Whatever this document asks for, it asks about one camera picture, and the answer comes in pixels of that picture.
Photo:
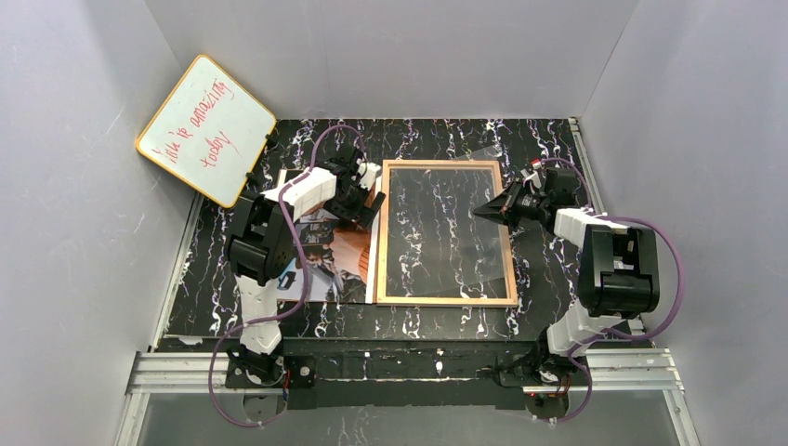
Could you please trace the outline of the printed photo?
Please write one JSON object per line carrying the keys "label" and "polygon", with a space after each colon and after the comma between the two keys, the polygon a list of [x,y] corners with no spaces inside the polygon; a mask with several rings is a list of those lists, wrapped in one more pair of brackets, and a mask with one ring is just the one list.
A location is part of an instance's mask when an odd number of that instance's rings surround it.
{"label": "printed photo", "polygon": [[370,265],[377,254],[377,222],[370,230],[364,230],[319,209],[302,216],[295,227],[307,262],[296,257],[278,278],[281,300],[300,298],[303,271],[307,270],[311,277],[309,303],[373,302],[367,285],[374,279]]}

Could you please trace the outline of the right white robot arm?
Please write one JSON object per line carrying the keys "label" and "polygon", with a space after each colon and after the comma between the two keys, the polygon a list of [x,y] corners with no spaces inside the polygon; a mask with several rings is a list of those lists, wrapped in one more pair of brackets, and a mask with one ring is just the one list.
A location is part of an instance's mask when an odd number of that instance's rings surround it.
{"label": "right white robot arm", "polygon": [[496,365],[499,375],[562,383],[576,373],[588,348],[626,320],[656,309],[660,299],[656,236],[594,216],[577,202],[587,184],[574,168],[547,167],[509,183],[473,211],[515,229],[524,221],[580,251],[576,297],[564,315],[539,334],[524,355]]}

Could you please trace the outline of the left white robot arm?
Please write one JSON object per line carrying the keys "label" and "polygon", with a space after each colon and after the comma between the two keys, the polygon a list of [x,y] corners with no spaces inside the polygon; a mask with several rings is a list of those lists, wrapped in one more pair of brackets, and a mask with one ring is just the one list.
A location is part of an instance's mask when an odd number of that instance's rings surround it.
{"label": "left white robot arm", "polygon": [[230,329],[240,337],[227,354],[242,374],[260,384],[286,375],[277,353],[282,342],[279,311],[280,277],[307,255],[296,227],[303,217],[326,210],[343,223],[372,227],[386,197],[373,190],[382,167],[353,147],[322,161],[312,160],[296,177],[262,193],[245,193],[236,205],[226,257],[241,301],[241,322]]}

